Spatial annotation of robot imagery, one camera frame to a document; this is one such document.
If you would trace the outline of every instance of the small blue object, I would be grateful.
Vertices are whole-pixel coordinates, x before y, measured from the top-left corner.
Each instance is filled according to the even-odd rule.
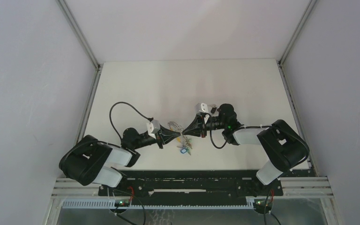
[[[180,153],[181,153],[181,154],[185,154],[185,153],[187,153],[187,152],[188,152],[188,150],[187,150],[186,148],[180,149]]]

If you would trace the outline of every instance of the black mounting plate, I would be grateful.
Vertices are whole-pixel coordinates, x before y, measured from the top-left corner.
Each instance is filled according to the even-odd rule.
[[[245,197],[253,196],[252,180],[257,170],[227,170],[227,171],[126,171],[122,170],[124,178],[116,187],[121,191],[132,193],[144,205],[190,205],[190,206],[223,206],[244,205]],[[315,176],[314,170],[293,170],[283,177]],[[275,196],[282,196],[280,182],[274,185]],[[168,189],[181,189],[181,192],[167,192]],[[99,196],[123,196],[112,188],[103,187]],[[259,193],[266,196],[268,190]]]

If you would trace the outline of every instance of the glass panel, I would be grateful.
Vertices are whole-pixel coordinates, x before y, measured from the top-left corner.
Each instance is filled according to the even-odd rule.
[[[254,210],[146,210],[146,225],[248,225],[264,224],[263,215]],[[326,225],[319,199],[275,199],[272,211],[285,225]],[[142,210],[121,214],[138,225],[143,224]],[[62,209],[60,225],[128,225],[108,209]],[[267,215],[267,224],[277,221]]]

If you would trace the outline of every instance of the black wire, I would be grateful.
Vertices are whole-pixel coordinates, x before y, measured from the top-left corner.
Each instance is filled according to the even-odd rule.
[[[142,206],[142,209],[143,209],[143,214],[144,214],[144,222],[143,222],[143,225],[145,225],[145,221],[146,221],[146,215],[147,215],[147,213],[146,213],[146,211],[145,211],[145,208],[144,208],[144,205],[143,205],[143,203],[142,203],[142,201],[140,201],[140,199],[138,198],[138,197],[136,197],[136,196],[134,196],[133,194],[130,194],[130,193],[128,193],[128,192],[126,192],[126,191],[121,191],[121,190],[118,190],[118,189],[114,189],[113,188],[113,190],[114,191],[119,191],[119,192],[122,192],[122,193],[124,193],[124,194],[127,194],[127,195],[131,195],[132,197],[134,197],[135,199],[137,199],[139,202],[140,202],[140,204],[141,204],[141,206]],[[116,215],[116,216],[118,216],[119,218],[121,218],[121,219],[123,219],[123,220],[125,220],[125,218],[124,217],[122,217],[122,216],[119,216],[118,214]],[[129,220],[125,220],[126,222],[128,222],[128,223],[130,223],[130,224],[132,224],[132,225],[137,225],[137,224],[134,224],[134,223],[132,223],[132,222],[130,222]]]
[[[273,213],[270,213],[270,214],[272,215],[272,217],[274,217],[274,219],[277,220],[277,222],[278,222],[279,225],[282,225],[281,222],[279,221],[279,219],[278,219]]]
[[[244,127],[245,129],[248,129],[248,128],[270,128],[272,127],[271,125],[266,125],[266,126],[249,126],[249,127]]]
[[[217,149],[222,149],[224,148],[224,146],[227,144],[227,140],[224,142],[224,144],[221,147],[218,147],[215,142],[213,141],[213,137],[212,137],[212,125],[213,125],[213,119],[212,116],[210,114],[208,114],[210,117],[210,131],[209,131],[209,135],[210,135],[210,141],[212,142],[213,146],[215,146],[215,148]]]
[[[133,223],[132,221],[126,219],[125,217],[121,216],[120,214],[117,214],[116,216],[118,216],[119,218],[125,220],[126,222],[130,223],[131,225],[137,225],[137,224]]]
[[[267,193],[267,197],[266,197],[266,200],[264,201],[264,211],[263,211],[263,217],[264,217],[264,224],[267,225],[267,218],[266,218],[266,207],[267,207],[267,202],[268,202],[268,197],[270,196],[270,193],[271,193],[271,189],[272,187],[274,186],[275,184],[275,181],[273,181],[269,188],[268,188],[268,193]]]
[[[126,174],[124,174],[122,171],[118,170],[117,168],[114,168],[111,166],[112,169],[116,170],[118,173],[122,174],[122,176],[127,177]]]
[[[153,118],[148,118],[148,117],[144,116],[141,112],[139,112],[139,111],[138,111],[133,105],[131,105],[130,103],[127,103],[127,102],[117,102],[117,103],[113,104],[113,105],[111,106],[111,109],[110,109],[110,123],[111,123],[111,126],[114,128],[115,132],[117,133],[119,139],[121,139],[121,140],[122,140],[122,137],[120,136],[119,132],[118,132],[117,129],[115,128],[114,123],[113,123],[113,119],[112,119],[112,117],[111,117],[111,113],[113,112],[113,108],[114,108],[116,105],[118,105],[118,104],[128,105],[128,106],[132,107],[132,109],[134,109],[134,110],[135,110],[139,115],[141,115],[143,118],[149,120],[150,122],[151,122],[151,120],[153,120]]]

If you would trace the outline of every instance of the metal frame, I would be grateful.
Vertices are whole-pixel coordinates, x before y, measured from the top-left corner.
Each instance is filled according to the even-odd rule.
[[[65,0],[56,0],[61,8],[64,16],[66,17],[71,29],[74,31],[79,43],[83,47],[84,51],[88,55],[93,66],[96,68],[95,77],[90,88],[89,97],[86,103],[85,110],[83,112],[82,121],[80,123],[77,138],[75,142],[78,142],[84,135],[87,121],[89,118],[91,106],[94,96],[96,94],[98,81],[102,72],[102,66],[98,64],[96,57],[94,56],[86,38],[84,37],[78,23],[76,22],[68,4]],[[300,32],[302,31],[307,19],[313,11],[318,0],[310,0],[300,22],[297,25],[289,43],[287,44],[281,59],[278,61],[278,69],[281,74],[281,78],[284,84],[284,88],[288,97],[289,104],[292,109],[292,114],[296,121],[297,129],[300,136],[306,139],[303,133],[302,125],[300,123],[300,117],[295,102],[292,98],[292,92],[288,85],[286,75],[283,71],[283,64],[286,61],[289,52],[291,51],[295,41],[297,40]],[[329,181],[326,177],[287,177],[280,179],[283,196],[276,196],[276,198],[282,199],[301,199],[301,198],[319,198],[321,199],[324,214],[327,219],[328,225],[342,224],[338,217],[338,210],[336,203],[334,202],[333,192],[330,188]],[[107,196],[98,196],[100,185],[90,184],[88,186],[82,186],[74,180],[67,178],[58,178],[56,180],[55,187],[52,192],[52,196],[48,205],[48,209],[44,218],[44,225],[56,225],[59,219],[60,210],[62,208],[79,208],[79,209],[101,209],[101,208],[113,208],[114,201]],[[129,199],[128,196],[116,196],[117,200]],[[255,197],[246,197],[244,205],[236,206],[161,206],[161,205],[147,205],[146,209],[252,209]],[[131,208],[138,209],[139,205],[133,205]]]
[[[81,29],[79,28],[78,23],[76,22],[74,15],[72,14],[71,10],[68,7],[68,4],[65,0],[56,0],[57,4],[59,5],[63,15],[66,17],[68,24],[70,25],[72,31],[74,32],[76,38],[78,39],[79,43],[81,44],[82,48],[84,49],[86,55],[89,57],[93,66],[98,69],[99,64],[97,62],[96,57],[93,54],[93,51],[86,41],[85,36],[83,35]]]
[[[296,29],[294,30],[294,32],[292,34],[291,39],[289,40],[288,44],[286,45],[285,51],[282,54],[281,59],[278,61],[280,66],[282,66],[285,63],[285,61],[286,61],[286,59],[287,59],[287,57],[288,57],[294,43],[295,43],[295,41],[299,37],[299,35],[300,35],[301,31],[303,30],[304,26],[306,25],[306,21],[310,17],[311,12],[313,11],[313,9],[316,6],[317,2],[318,2],[318,0],[310,0],[310,2],[308,3],[308,5],[306,7],[306,10],[304,10],[303,16],[301,17],[299,23],[297,24]]]
[[[328,225],[338,225],[333,205],[333,192],[326,177],[289,177],[280,179],[284,192],[283,196],[276,196],[277,199],[321,199],[325,217]],[[99,184],[82,186],[77,181],[69,178],[58,178],[46,212],[44,225],[56,225],[61,209],[114,209],[114,199],[107,196],[98,196]],[[165,206],[145,205],[146,209],[245,209],[252,210],[255,199],[264,199],[265,196],[246,197],[244,205],[221,205],[221,206]],[[116,200],[129,199],[128,196],[116,196]],[[140,205],[121,207],[130,209],[141,209]]]

